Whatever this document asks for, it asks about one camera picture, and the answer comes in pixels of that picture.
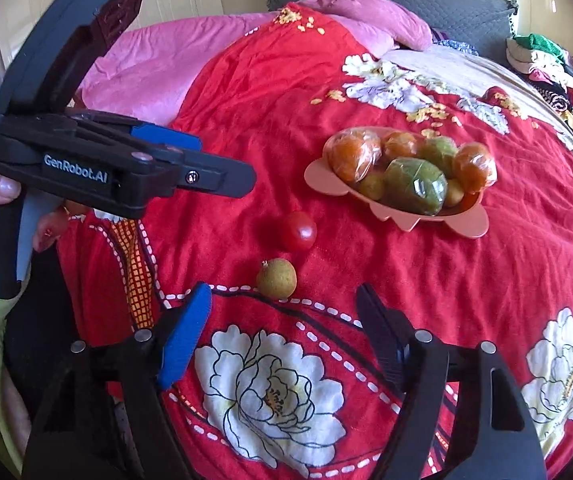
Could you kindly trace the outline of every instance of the red floral blanket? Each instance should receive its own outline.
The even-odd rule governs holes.
[[[524,116],[510,89],[472,96],[364,52],[337,22],[291,6],[212,60],[174,127],[251,163],[257,186],[241,200],[177,192],[138,222],[73,220],[59,251],[79,329],[92,345],[117,342],[211,283],[195,358],[164,394],[196,470],[364,479],[400,410],[356,318],[356,288],[369,282],[445,342],[497,343],[553,476],[573,456],[572,145]],[[488,234],[430,223],[404,233],[357,200],[308,188],[305,168],[325,140],[363,125],[489,146],[499,182],[484,196]],[[306,253],[276,242],[292,210],[318,224]],[[252,290],[260,262],[276,256],[298,272],[288,302]],[[443,464],[456,404],[449,386],[427,474]]]

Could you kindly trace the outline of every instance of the orange fruit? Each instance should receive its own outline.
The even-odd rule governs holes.
[[[463,144],[453,158],[453,173],[467,193],[480,193],[498,180],[495,159],[479,142]]]
[[[379,137],[377,142],[373,134],[340,133],[324,144],[324,158],[331,171],[347,184],[362,180],[380,155]]]
[[[394,130],[382,139],[382,144],[387,162],[391,162],[399,156],[417,156],[420,143],[412,133]]]

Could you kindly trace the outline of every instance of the pink pillow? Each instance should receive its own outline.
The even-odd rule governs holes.
[[[433,44],[427,22],[391,0],[303,0],[299,3],[324,14],[336,14],[381,28],[413,50],[426,50]]]

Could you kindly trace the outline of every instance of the cherry tomato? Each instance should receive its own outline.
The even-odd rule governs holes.
[[[308,251],[315,243],[318,226],[303,211],[294,211],[286,215],[279,227],[279,236],[283,247],[289,252]]]

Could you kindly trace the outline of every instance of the plastic-wrapped fruit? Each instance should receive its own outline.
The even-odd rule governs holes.
[[[467,193],[480,193],[498,181],[495,159],[479,142],[463,144],[453,159],[453,173]]]
[[[333,173],[347,184],[355,184],[380,158],[380,137],[364,129],[345,130],[326,141],[323,154]]]
[[[445,198],[445,207],[455,207],[465,197],[465,190],[457,178],[447,181],[447,197]]]
[[[418,150],[418,158],[428,160],[437,166],[447,178],[453,178],[453,158],[457,153],[457,144],[450,137],[427,139]]]
[[[419,150],[419,141],[410,132],[394,130],[382,139],[383,156],[387,162],[401,156],[416,156]]]
[[[297,274],[291,262],[284,258],[275,258],[262,262],[262,270],[256,278],[256,286],[260,294],[267,298],[282,300],[295,292]]]
[[[435,216],[447,196],[447,179],[437,166],[419,158],[396,158],[385,172],[387,205],[418,215]]]
[[[380,202],[387,191],[385,172],[376,169],[369,171],[367,176],[358,182],[356,189],[361,195]]]

